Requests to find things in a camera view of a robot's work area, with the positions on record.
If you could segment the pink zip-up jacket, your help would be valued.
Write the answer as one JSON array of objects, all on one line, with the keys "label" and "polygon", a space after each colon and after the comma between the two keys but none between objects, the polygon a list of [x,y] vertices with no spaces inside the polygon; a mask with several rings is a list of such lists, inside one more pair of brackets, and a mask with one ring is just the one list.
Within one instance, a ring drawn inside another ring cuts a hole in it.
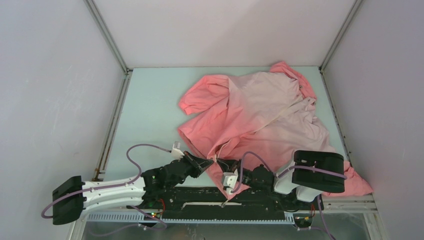
[{"label": "pink zip-up jacket", "polygon": [[192,119],[178,128],[197,156],[214,160],[206,170],[227,199],[218,159],[243,160],[253,170],[262,163],[277,172],[297,150],[335,152],[330,133],[316,116],[316,94],[308,80],[285,62],[268,72],[242,76],[206,75],[180,99]]}]

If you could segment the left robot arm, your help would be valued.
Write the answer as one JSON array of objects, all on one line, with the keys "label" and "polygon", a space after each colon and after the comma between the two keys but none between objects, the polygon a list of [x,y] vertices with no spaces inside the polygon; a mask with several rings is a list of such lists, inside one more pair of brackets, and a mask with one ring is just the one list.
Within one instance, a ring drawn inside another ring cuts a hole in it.
[{"label": "left robot arm", "polygon": [[214,161],[185,151],[179,159],[140,175],[113,181],[83,181],[73,176],[52,192],[52,223],[65,225],[91,212],[115,207],[153,208],[160,195],[183,184],[187,177],[198,178]]}]

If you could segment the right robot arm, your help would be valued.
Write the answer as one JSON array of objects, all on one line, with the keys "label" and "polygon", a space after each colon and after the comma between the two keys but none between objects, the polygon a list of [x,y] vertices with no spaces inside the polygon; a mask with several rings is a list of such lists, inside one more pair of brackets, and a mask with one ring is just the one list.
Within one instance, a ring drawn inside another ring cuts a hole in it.
[{"label": "right robot arm", "polygon": [[304,209],[323,193],[345,191],[344,158],[334,152],[297,150],[292,160],[278,171],[265,162],[248,170],[243,160],[217,160],[223,171],[221,183],[227,194],[235,194],[243,186],[267,193],[289,195],[291,204]]}]

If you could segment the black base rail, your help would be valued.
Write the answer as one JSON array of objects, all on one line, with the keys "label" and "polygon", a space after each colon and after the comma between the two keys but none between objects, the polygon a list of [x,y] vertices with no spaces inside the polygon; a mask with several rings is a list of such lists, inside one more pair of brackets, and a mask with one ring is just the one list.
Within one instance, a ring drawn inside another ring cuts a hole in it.
[{"label": "black base rail", "polygon": [[165,218],[277,220],[285,213],[313,217],[321,206],[316,199],[297,200],[295,193],[284,195],[249,188],[226,199],[216,187],[174,187],[152,198],[144,197],[137,207],[158,210],[158,215]]}]

